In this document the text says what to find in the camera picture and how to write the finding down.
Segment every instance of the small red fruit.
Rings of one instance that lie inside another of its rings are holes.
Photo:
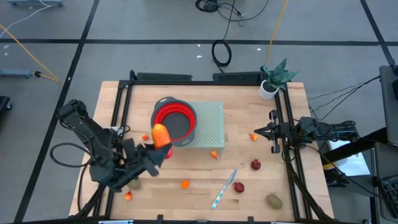
[[[172,154],[173,154],[173,147],[171,147],[171,148],[169,149],[169,152],[166,154],[166,159],[172,157]]]
[[[260,163],[260,161],[258,159],[255,159],[255,160],[251,161],[250,166],[254,170],[259,170],[260,167],[261,167],[261,163]]]
[[[242,192],[244,192],[244,185],[240,182],[235,182],[234,189],[237,193],[242,193]]]

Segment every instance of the orange food piece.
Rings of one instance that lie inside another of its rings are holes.
[[[146,134],[142,134],[141,138],[142,138],[142,140],[148,140],[149,139],[148,135],[146,135]]]
[[[249,135],[250,135],[250,138],[251,138],[253,141],[257,140],[257,135],[255,135],[255,134],[249,134]]]
[[[131,199],[132,199],[132,193],[131,193],[130,190],[129,190],[129,192],[127,192],[127,193],[125,194],[124,199],[126,199],[126,200],[131,200]]]
[[[211,155],[213,158],[215,158],[216,160],[218,160],[218,158],[217,158],[217,151],[216,151],[216,150],[213,150],[213,151],[210,153],[210,155]]]
[[[172,142],[169,132],[163,124],[155,124],[154,128],[152,128],[152,139],[154,140],[156,149]]]
[[[181,188],[182,189],[189,188],[189,185],[190,185],[189,180],[184,180],[183,182],[181,182]]]

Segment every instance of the knife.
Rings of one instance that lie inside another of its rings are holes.
[[[226,187],[232,183],[232,181],[235,178],[236,172],[238,171],[238,168],[235,168],[234,172],[232,172],[232,174],[230,175],[229,179],[226,181],[223,189],[221,190],[221,192],[218,194],[217,199],[214,201],[213,205],[211,206],[211,209],[216,209],[218,202],[221,200],[221,196],[223,196],[223,193],[226,189]]]

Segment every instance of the knife handle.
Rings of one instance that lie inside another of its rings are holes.
[[[221,192],[218,194],[217,199],[214,201],[213,205],[211,206],[211,209],[216,209],[218,202],[221,200],[221,196],[223,196],[225,189],[226,189],[226,185],[223,187]]]

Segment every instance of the wooden table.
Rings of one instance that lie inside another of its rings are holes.
[[[93,119],[103,127],[111,123],[117,87],[118,82],[102,83]],[[294,118],[310,116],[303,83],[289,83],[288,87]],[[115,194],[111,218],[154,220],[158,214],[163,214],[165,220],[245,221],[248,216],[253,216],[255,221],[294,221],[281,154],[271,154],[272,141],[261,136],[257,141],[251,141],[248,134],[269,123],[268,113],[275,109],[275,100],[262,100],[257,92],[256,86],[134,85],[127,116],[131,131],[125,139],[134,138],[138,142],[141,134],[149,134],[154,103],[162,97],[174,96],[185,101],[222,101],[226,147],[218,161],[203,150],[175,149],[173,156],[163,163],[158,177],[151,177],[147,172],[140,175],[142,187],[132,191],[131,201],[124,199],[129,190],[127,186],[122,193]],[[301,152],[308,191],[325,213],[333,217],[320,156],[309,147]],[[253,159],[261,161],[261,169],[251,169]],[[229,186],[217,209],[212,210],[211,205],[236,166],[239,169],[234,181],[242,182],[245,191],[238,194]],[[189,189],[181,189],[182,180],[190,181]],[[83,177],[82,203],[92,196],[97,186],[87,172]],[[77,212],[77,189],[76,185],[70,214]],[[300,214],[304,218],[302,196],[298,189],[297,192]],[[107,194],[103,195],[102,213]],[[269,194],[282,199],[284,206],[281,210],[273,210],[265,203]]]

